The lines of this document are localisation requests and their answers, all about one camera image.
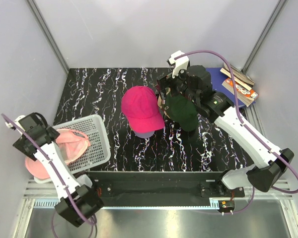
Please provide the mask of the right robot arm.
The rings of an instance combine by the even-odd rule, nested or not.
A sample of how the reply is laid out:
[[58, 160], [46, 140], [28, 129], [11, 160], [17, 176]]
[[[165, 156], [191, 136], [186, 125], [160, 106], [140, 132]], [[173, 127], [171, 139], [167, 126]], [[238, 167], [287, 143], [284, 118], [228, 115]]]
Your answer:
[[193, 103], [198, 114], [223, 129], [250, 156], [252, 166], [229, 170], [216, 183], [216, 192], [228, 196], [233, 189], [253, 186], [268, 192], [294, 158], [291, 149], [281, 149], [256, 130], [224, 93], [213, 89], [210, 73], [201, 65], [169, 73], [157, 80], [157, 89], [166, 105], [167, 96], [181, 96]]

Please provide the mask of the beige baseball cap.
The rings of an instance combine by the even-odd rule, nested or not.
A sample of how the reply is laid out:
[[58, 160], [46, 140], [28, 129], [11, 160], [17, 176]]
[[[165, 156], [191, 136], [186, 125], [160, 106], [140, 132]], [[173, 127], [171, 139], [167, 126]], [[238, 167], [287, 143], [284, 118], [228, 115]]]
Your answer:
[[162, 98], [160, 94], [157, 94], [157, 105], [161, 109], [161, 111], [164, 111], [163, 103], [162, 103]]

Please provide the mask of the red mesh cap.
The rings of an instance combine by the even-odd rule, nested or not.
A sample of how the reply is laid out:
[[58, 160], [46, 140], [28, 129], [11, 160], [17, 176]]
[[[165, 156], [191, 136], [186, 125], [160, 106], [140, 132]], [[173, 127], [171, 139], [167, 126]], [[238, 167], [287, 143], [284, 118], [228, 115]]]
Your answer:
[[148, 133], [164, 128], [157, 97], [149, 87], [134, 86], [128, 89], [122, 98], [121, 111], [134, 132]]

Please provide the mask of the purple cap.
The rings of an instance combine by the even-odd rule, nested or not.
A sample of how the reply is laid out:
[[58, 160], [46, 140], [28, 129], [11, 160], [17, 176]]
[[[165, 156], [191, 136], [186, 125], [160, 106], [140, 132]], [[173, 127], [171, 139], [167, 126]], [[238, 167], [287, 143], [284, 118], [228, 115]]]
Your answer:
[[139, 137], [139, 138], [143, 138], [143, 139], [146, 139], [146, 138], [150, 138], [151, 136], [153, 136], [154, 134], [154, 131], [150, 131], [150, 132], [134, 132], [134, 134]]

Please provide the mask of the pink cap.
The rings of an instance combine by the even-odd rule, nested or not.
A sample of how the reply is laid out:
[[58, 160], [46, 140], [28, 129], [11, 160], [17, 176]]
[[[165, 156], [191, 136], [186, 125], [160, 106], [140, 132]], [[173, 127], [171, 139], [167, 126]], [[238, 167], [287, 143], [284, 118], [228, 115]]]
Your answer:
[[[91, 145], [88, 136], [80, 131], [62, 128], [56, 129], [60, 134], [56, 143], [61, 150], [61, 154], [66, 165], [79, 159], [88, 147]], [[27, 170], [38, 179], [49, 179], [46, 169], [40, 161], [33, 161], [31, 158], [25, 158]]]

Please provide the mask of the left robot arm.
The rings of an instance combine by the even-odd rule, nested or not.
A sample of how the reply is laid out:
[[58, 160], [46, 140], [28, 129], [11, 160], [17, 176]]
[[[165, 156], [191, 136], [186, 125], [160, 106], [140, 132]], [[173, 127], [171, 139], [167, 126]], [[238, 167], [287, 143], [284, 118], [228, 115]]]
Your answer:
[[13, 146], [26, 156], [28, 171], [52, 180], [59, 200], [56, 212], [75, 227], [94, 226], [94, 215], [104, 206], [100, 190], [86, 172], [74, 176], [69, 169], [91, 146], [88, 136], [74, 129], [54, 129], [39, 113], [7, 120], [6, 125], [21, 134]]

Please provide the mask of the dark green cap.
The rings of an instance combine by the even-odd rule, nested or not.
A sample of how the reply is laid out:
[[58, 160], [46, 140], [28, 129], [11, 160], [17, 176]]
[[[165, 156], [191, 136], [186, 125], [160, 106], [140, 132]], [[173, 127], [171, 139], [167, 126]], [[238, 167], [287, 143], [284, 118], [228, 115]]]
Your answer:
[[193, 131], [199, 125], [198, 112], [194, 104], [181, 95], [167, 95], [164, 111], [174, 122], [178, 123], [184, 131]]

